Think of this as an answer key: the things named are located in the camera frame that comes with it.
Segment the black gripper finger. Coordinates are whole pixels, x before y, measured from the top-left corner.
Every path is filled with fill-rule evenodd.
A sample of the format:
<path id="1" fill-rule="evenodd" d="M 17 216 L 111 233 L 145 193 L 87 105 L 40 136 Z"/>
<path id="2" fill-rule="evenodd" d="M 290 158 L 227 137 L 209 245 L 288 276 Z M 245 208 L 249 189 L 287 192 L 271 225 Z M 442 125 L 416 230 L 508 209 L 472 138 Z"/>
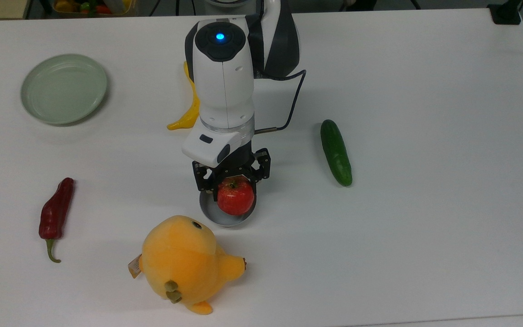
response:
<path id="1" fill-rule="evenodd" d="M 267 148 L 249 153 L 249 180 L 256 185 L 260 180 L 268 179 L 271 170 L 271 157 Z"/>
<path id="2" fill-rule="evenodd" d="M 217 168 L 211 168 L 197 161 L 192 161 L 192 170 L 198 191 L 205 191 L 214 195 L 218 193 Z"/>

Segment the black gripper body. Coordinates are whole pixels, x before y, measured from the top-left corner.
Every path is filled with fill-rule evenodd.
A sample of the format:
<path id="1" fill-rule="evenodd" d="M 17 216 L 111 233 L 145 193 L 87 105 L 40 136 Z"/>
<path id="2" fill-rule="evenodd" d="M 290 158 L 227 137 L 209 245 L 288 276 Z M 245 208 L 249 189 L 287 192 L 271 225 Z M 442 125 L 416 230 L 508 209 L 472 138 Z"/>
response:
<path id="1" fill-rule="evenodd" d="M 234 152 L 225 157 L 215 168 L 215 180 L 223 181 L 225 178 L 243 175 L 250 181 L 255 181 L 255 170 L 252 165 L 255 156 L 252 151 L 252 142 L 237 148 Z"/>

